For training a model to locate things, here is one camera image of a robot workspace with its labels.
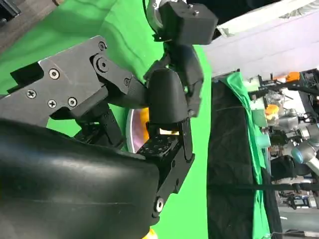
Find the orange object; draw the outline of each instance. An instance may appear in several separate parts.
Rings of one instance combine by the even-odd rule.
[[[299,72],[289,72],[288,76],[286,76],[286,82],[298,81],[300,79]]]
[[[146,142],[150,138],[149,132],[146,129],[146,123],[150,121],[149,108],[142,109],[140,116],[141,116],[142,130],[143,130],[143,138],[144,138],[144,141]]]
[[[270,115],[278,113],[278,111],[279,111],[279,107],[277,105],[268,105],[266,108],[266,115],[270,116]]]
[[[156,235],[154,230],[151,228],[150,232],[145,237],[143,237],[142,239],[158,239],[158,236]]]

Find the white wall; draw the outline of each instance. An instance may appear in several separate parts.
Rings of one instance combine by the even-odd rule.
[[[230,38],[220,37],[205,46],[220,75],[237,68],[245,78],[269,78],[319,65],[319,11],[298,18],[276,19]]]

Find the screw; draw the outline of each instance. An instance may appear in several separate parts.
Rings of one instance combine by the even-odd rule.
[[[124,85],[128,86],[128,85],[129,85],[129,83],[130,83],[130,79],[125,78],[125,79],[124,79]]]
[[[160,213],[163,210],[164,207],[164,199],[161,197],[158,197],[156,201],[155,211]]]
[[[49,71],[49,76],[53,79],[53,80],[57,80],[60,77],[60,73],[58,72],[57,69],[51,69]]]
[[[76,98],[71,97],[71,98],[69,98],[69,100],[68,100],[68,104],[69,104],[70,107],[76,107],[76,105],[77,105],[78,103],[77,103],[77,101],[76,101]]]
[[[50,107],[50,108],[55,108],[56,107],[56,102],[55,102],[55,100],[49,100],[48,101],[48,106]]]
[[[4,25],[4,24],[6,24],[6,19],[5,18],[0,19],[0,25]]]
[[[29,99],[34,99],[36,97],[36,92],[34,90],[27,90],[26,92],[26,96]]]
[[[108,71],[107,61],[103,57],[97,60],[96,65],[101,72],[105,73]]]
[[[103,41],[99,42],[99,48],[100,48],[101,51],[104,51],[106,49],[106,45],[105,45],[105,43]]]
[[[194,114],[195,114],[195,111],[193,111],[193,110],[189,110],[189,111],[188,111],[188,116],[189,116],[189,117],[194,116]]]

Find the robot arm in background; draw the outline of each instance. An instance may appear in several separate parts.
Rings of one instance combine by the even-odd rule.
[[[291,151],[292,157],[295,162],[306,164],[319,176],[319,160],[316,158],[319,150],[319,124],[311,124],[299,131],[305,140]]]
[[[163,29],[172,42],[147,86],[107,57],[100,36],[11,74],[17,86],[0,97],[0,237],[140,239],[159,221],[195,157],[190,117],[203,74],[191,45],[211,39],[216,25],[202,9],[194,15],[183,2],[160,8],[178,34]],[[193,34],[190,24],[199,22],[213,24]],[[150,139],[137,154],[118,150],[124,140],[108,103],[149,107]],[[81,131],[71,138],[46,129],[49,118],[75,119]]]

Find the black plastic cover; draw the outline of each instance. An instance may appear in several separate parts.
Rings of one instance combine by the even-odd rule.
[[[175,71],[164,68],[152,73],[149,105],[152,123],[177,123],[188,117],[185,92]]]
[[[158,183],[141,155],[0,119],[0,238],[141,239]]]
[[[202,4],[168,1],[159,7],[164,40],[183,45],[210,44],[218,18]]]

